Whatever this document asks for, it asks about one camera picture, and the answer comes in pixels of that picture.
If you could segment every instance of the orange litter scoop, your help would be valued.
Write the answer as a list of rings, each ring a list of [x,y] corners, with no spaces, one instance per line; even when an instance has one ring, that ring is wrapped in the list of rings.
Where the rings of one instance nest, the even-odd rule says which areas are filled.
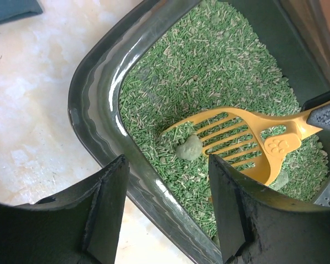
[[[214,118],[218,114],[226,113],[226,117],[195,131],[200,140],[204,143],[202,149],[203,155],[220,155],[235,150],[234,154],[229,154],[223,157],[223,159],[237,169],[242,168],[239,170],[245,175],[262,184],[269,185],[278,177],[285,156],[298,149],[303,139],[322,130],[316,126],[308,125],[306,121],[314,109],[329,103],[330,101],[318,107],[286,117],[273,117],[270,115],[251,113],[235,107],[218,107],[177,122],[163,133],[187,122],[198,125],[208,119]],[[225,123],[227,124],[229,122],[234,124],[225,126]],[[208,133],[208,130],[214,127],[220,127],[220,125],[223,127],[222,129]],[[230,133],[242,126],[246,126],[245,131],[239,131],[236,134]],[[278,126],[285,126],[285,132],[280,135],[269,136],[265,140],[261,137],[263,131]],[[222,145],[230,143],[231,141],[235,141],[235,143],[222,147]],[[248,156],[248,158],[240,160],[240,158],[245,156]]]

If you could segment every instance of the scattered litter on floor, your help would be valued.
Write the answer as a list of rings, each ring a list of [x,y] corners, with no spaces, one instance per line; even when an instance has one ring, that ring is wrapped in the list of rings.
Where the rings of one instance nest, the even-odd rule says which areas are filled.
[[[176,149],[194,129],[172,124],[218,106],[284,116],[300,111],[288,80],[233,7],[203,1],[137,63],[120,95],[122,120],[173,195],[210,236],[216,234],[207,161],[188,161]],[[326,179],[327,156],[316,135],[287,155],[281,193],[310,201]]]

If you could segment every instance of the litter box wall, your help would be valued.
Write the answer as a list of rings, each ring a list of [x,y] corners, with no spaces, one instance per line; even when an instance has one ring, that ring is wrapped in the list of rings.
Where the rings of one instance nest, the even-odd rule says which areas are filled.
[[[225,0],[241,12],[277,60],[302,106],[330,90],[330,32],[318,1]],[[330,132],[318,133],[328,153]]]
[[[127,133],[119,114],[119,92],[128,71],[199,2],[141,2],[82,60],[70,84],[68,110],[77,137],[101,166],[122,153],[127,156],[130,161],[127,193],[137,207],[195,263],[217,264],[222,262],[219,248],[167,190]],[[330,89],[312,55],[301,44],[298,32],[275,1],[235,0],[232,3],[251,21],[261,41],[276,57],[301,103]],[[274,13],[264,12],[262,6]],[[282,32],[285,38],[273,37],[277,32]]]

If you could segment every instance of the beige marble floor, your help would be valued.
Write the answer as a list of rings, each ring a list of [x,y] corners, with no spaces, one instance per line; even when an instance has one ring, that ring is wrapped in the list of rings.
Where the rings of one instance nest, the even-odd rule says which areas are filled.
[[[0,26],[0,202],[34,203],[99,169],[67,116],[72,75],[140,0],[41,0],[44,14]],[[116,263],[192,263],[126,201]]]

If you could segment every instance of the litter box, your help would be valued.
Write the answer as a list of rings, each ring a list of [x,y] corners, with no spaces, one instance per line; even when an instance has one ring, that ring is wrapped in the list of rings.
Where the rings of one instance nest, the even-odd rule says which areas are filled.
[[[120,154],[127,156],[130,161],[128,197],[194,263],[205,264],[222,261],[219,248],[168,191],[128,134],[119,114],[119,92],[128,71],[172,25],[200,2],[141,2],[80,63],[71,81],[68,111],[77,137],[101,166]],[[295,5],[298,1],[227,2],[248,19],[261,42],[266,44],[289,78],[301,105],[330,90],[330,35],[325,25],[309,27],[313,28],[310,34],[304,31],[306,20],[299,13],[300,7]],[[319,10],[315,9],[315,4],[301,2],[314,10],[312,14]],[[330,168],[330,133],[322,131],[318,135],[328,152]]]

